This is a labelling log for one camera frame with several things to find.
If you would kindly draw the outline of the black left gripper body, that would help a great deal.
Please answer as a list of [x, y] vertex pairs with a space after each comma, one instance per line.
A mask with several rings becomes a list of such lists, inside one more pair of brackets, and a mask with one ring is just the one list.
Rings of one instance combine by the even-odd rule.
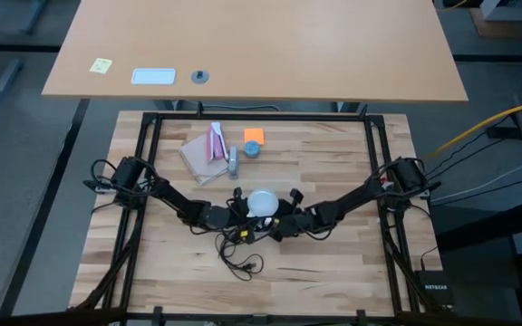
[[229, 219], [227, 221], [227, 226], [238, 226], [244, 225], [245, 223], [250, 221], [249, 208], [247, 206], [247, 201], [243, 198], [230, 198], [226, 201], [227, 208], [229, 210]]

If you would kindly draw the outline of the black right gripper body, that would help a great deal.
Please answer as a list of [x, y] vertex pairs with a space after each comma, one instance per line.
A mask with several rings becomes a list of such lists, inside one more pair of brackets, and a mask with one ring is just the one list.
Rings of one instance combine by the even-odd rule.
[[283, 240], [287, 237], [297, 237], [314, 228], [315, 217], [311, 213], [300, 211], [299, 213], [278, 216], [273, 219], [272, 238]]

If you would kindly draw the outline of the white lightbulb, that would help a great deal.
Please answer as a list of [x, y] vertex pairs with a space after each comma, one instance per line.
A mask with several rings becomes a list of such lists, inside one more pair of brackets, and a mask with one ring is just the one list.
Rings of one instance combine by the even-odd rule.
[[279, 199], [270, 190], [257, 189], [248, 196], [246, 206], [248, 217], [270, 217], [276, 213]]

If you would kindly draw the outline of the brown spiral notebook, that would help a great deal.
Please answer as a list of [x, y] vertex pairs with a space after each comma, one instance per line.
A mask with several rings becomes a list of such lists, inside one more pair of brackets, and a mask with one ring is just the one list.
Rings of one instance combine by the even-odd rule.
[[201, 135], [179, 148], [179, 154], [199, 186], [206, 185], [228, 170], [228, 163], [224, 159], [208, 161], [207, 148], [206, 135]]

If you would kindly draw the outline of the pink stapler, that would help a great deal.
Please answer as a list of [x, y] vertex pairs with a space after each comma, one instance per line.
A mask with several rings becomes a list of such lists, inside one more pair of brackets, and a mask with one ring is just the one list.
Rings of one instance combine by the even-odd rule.
[[228, 161], [227, 145], [219, 122], [213, 121], [210, 123], [206, 137], [207, 160], [224, 159]]

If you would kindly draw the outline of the orange sticky note pad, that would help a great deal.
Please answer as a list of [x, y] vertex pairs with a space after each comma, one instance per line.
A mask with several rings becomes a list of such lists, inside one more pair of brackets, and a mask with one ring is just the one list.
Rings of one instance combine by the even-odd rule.
[[265, 144], [265, 133], [262, 128], [244, 129], [244, 142], [254, 141], [259, 145]]

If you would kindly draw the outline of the beige wooden desk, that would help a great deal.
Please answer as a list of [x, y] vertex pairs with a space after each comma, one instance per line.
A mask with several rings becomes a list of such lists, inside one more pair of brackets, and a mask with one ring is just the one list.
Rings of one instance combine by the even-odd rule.
[[[112, 60], [90, 72], [96, 58]], [[172, 85], [134, 85], [172, 68]], [[207, 71], [196, 84], [194, 71]], [[72, 98], [463, 102], [431, 0], [82, 0], [43, 87]]]

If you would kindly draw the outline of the yellow sticky note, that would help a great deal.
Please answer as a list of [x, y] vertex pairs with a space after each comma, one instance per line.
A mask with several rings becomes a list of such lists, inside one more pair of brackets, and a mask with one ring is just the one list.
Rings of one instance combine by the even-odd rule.
[[96, 58], [90, 68], [90, 72], [105, 74], [111, 68], [112, 60]]

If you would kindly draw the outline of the brown cardboard box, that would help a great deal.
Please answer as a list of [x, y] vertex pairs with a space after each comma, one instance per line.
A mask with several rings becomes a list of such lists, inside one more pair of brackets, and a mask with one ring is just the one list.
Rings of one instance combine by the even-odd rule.
[[522, 22], [486, 21], [478, 8], [470, 8], [469, 14], [481, 37], [522, 40]]

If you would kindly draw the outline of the black metal table frame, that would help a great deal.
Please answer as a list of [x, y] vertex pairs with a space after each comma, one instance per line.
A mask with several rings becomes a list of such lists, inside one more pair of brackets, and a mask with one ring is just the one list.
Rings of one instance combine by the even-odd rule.
[[[140, 152], [155, 155], [157, 171], [185, 197], [223, 205], [236, 187], [245, 193], [269, 188], [286, 197], [292, 189], [312, 205], [334, 200], [361, 185], [371, 172], [366, 142], [388, 134], [393, 157], [413, 154], [408, 121], [400, 114], [372, 117], [284, 113], [167, 112], [160, 133], [143, 124], [143, 113], [118, 116], [107, 158]], [[201, 186], [179, 154], [186, 142], [204, 134], [212, 120], [221, 123], [226, 140], [241, 145], [247, 128], [260, 128], [265, 143], [260, 156], [241, 158], [237, 178], [218, 177]], [[263, 315], [274, 321], [301, 316], [310, 322], [352, 317], [391, 317], [408, 309], [413, 292], [398, 267], [388, 267], [382, 248], [377, 206], [369, 203], [349, 214], [329, 237], [302, 235], [282, 242], [264, 239], [235, 249], [237, 260], [251, 257], [264, 266], [250, 281], [236, 277], [220, 261], [218, 237], [190, 231], [164, 203], [150, 199], [143, 221], [131, 288], [118, 277], [113, 305], [122, 297], [141, 316], [155, 307], [185, 316]]]

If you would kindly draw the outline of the grey left arm base plate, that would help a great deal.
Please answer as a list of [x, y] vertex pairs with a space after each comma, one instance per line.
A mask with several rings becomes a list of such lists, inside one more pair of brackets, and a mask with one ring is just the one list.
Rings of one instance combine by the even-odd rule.
[[104, 195], [109, 193], [114, 193], [115, 190], [111, 188], [109, 184], [105, 184], [102, 182], [94, 181], [94, 180], [84, 180], [83, 184], [89, 188], [92, 192], [98, 195]]

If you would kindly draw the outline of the black Netgear network switch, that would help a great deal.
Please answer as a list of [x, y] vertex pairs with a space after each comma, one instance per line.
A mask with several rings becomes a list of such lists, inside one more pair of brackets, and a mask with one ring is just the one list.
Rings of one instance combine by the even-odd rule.
[[450, 288], [450, 281], [443, 271], [419, 270], [416, 271], [415, 274], [429, 296], [446, 308], [453, 307], [454, 299]]

